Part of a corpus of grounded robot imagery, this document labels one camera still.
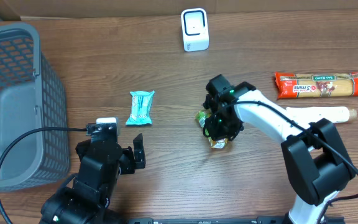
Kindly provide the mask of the white cream tube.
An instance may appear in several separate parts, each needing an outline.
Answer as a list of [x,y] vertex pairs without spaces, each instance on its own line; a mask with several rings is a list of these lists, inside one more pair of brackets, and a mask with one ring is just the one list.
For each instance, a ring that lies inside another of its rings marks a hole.
[[332,123],[351,123],[357,119],[357,110],[345,106],[329,107],[286,107],[286,110],[295,118],[307,122],[317,122],[323,118]]

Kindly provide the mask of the orange spaghetti packet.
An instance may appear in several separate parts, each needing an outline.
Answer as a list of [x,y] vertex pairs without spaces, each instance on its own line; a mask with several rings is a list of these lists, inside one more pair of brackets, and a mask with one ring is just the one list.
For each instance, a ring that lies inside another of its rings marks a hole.
[[279,99],[358,96],[358,72],[275,73]]

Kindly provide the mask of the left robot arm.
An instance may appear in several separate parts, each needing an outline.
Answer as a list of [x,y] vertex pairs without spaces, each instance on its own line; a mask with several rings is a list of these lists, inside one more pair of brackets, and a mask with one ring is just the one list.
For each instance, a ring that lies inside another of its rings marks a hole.
[[43,204],[41,224],[122,224],[127,221],[108,209],[120,175],[145,168],[143,135],[133,147],[122,148],[117,134],[96,133],[77,144],[78,173],[69,176]]

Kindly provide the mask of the green snack packet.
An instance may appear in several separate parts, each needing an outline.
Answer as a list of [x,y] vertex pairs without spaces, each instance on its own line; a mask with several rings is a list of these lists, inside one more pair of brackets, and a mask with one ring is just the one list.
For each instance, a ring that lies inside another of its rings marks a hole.
[[[199,110],[199,112],[197,112],[197,114],[195,116],[195,120],[197,120],[197,122],[199,123],[201,128],[204,128],[205,120],[206,120],[206,118],[209,118],[210,116],[211,116],[210,109]],[[212,149],[224,149],[228,142],[227,139],[221,139],[218,141],[214,141],[211,139],[211,137],[208,137],[208,141],[209,141]]]

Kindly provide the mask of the light blue wipes packet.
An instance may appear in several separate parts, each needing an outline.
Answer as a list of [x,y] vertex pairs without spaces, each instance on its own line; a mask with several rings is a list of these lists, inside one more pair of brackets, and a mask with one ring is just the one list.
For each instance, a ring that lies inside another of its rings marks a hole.
[[131,113],[126,121],[127,126],[142,126],[152,124],[150,110],[154,91],[131,91]]

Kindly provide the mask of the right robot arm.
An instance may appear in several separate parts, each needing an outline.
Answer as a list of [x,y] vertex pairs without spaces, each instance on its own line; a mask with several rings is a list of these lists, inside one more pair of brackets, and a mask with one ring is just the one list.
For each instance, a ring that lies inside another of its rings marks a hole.
[[358,170],[335,125],[326,118],[302,122],[247,82],[237,86],[217,76],[206,85],[203,134],[234,140],[248,123],[281,145],[288,179],[296,193],[284,223],[329,223],[326,211]]

